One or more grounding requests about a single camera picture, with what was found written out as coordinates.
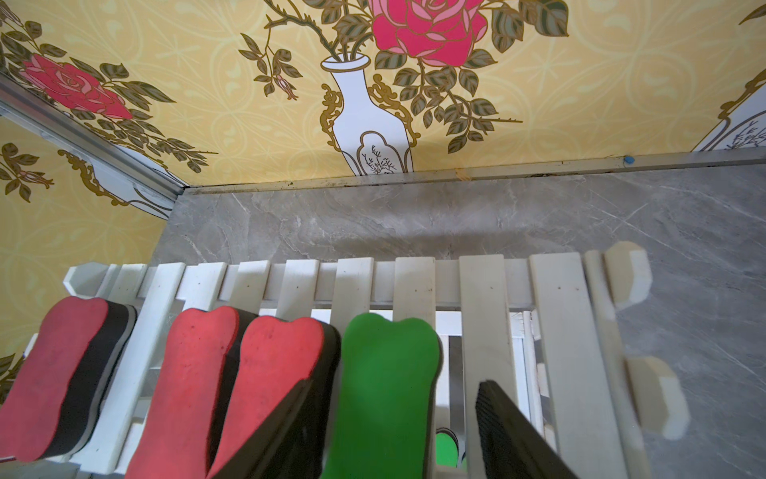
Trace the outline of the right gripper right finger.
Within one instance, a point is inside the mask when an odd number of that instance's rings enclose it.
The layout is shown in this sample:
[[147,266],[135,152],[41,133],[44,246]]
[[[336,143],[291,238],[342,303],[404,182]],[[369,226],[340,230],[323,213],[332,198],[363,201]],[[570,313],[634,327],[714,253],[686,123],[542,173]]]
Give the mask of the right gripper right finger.
[[576,478],[494,380],[480,383],[475,410],[488,478]]

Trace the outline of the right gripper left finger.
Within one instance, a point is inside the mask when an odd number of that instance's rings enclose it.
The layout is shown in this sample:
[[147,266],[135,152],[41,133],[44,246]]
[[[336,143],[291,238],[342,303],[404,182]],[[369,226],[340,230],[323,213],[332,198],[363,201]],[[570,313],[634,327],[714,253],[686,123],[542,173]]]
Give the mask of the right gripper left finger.
[[215,478],[317,478],[326,412],[314,381],[299,381]]

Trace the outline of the red eraser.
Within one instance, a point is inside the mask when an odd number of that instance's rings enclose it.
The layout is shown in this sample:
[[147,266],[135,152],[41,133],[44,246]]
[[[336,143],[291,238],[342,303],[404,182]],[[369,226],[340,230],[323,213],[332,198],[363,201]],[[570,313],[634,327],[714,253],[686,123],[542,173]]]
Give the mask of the red eraser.
[[213,471],[233,457],[235,449],[243,445],[287,393],[305,379],[313,380],[322,394],[322,408],[326,412],[323,421],[324,453],[333,380],[339,359],[340,335],[327,323],[311,317],[295,321],[282,321],[276,317],[255,319],[243,337],[239,372],[209,477],[215,478]]
[[66,297],[41,323],[1,407],[1,457],[33,462],[78,452],[90,439],[135,307]]
[[128,478],[205,478],[221,440],[255,313],[234,307],[187,309],[174,320]]

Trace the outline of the green eraser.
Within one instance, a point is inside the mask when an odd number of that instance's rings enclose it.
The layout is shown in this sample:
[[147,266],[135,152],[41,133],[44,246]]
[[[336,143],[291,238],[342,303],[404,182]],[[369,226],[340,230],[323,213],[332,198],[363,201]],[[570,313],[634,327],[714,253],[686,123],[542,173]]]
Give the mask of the green eraser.
[[440,427],[435,435],[436,464],[458,468],[460,465],[459,440],[449,428]]
[[325,478],[427,478],[443,353],[423,319],[357,315],[342,338]]

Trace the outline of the white two-tier slatted shelf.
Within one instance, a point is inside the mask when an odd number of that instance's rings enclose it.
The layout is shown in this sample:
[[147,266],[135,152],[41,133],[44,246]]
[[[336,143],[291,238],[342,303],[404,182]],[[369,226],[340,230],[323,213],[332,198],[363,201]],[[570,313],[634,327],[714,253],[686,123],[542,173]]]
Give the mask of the white two-tier slatted shelf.
[[1,453],[128,478],[646,478],[676,374],[616,315],[646,251],[70,269]]

